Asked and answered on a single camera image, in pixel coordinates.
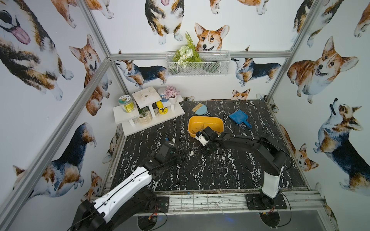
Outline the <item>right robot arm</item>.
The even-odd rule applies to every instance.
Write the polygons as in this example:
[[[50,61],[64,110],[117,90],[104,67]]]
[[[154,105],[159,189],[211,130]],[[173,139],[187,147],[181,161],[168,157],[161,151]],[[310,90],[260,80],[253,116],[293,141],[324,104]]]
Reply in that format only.
[[[208,152],[235,149],[253,154],[264,171],[261,201],[271,203],[277,197],[281,174],[289,154],[270,142],[269,136],[255,138],[227,132],[217,133],[210,127],[206,127],[197,132],[195,138]]]

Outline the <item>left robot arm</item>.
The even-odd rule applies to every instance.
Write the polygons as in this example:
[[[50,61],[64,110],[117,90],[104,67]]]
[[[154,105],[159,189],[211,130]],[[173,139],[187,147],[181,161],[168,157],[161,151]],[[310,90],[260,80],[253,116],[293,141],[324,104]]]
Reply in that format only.
[[[158,151],[146,157],[123,182],[94,202],[83,201],[70,231],[112,231],[128,218],[144,210],[156,198],[147,185],[185,159],[178,146],[165,141]]]

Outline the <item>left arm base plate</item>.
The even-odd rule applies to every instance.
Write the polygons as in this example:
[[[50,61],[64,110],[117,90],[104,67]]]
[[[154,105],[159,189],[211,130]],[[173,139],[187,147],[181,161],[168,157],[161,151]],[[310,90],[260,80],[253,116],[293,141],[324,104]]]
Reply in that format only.
[[[165,212],[168,213],[169,211],[169,197],[159,196],[149,200],[149,202],[145,205],[144,212],[145,213],[157,213],[157,212]]]

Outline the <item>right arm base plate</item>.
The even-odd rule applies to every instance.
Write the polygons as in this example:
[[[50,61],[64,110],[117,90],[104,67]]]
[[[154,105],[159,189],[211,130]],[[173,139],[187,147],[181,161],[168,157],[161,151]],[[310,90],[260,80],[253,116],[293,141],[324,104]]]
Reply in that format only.
[[[273,199],[263,193],[246,194],[245,199],[248,210],[287,209],[286,200],[282,193],[278,193]]]

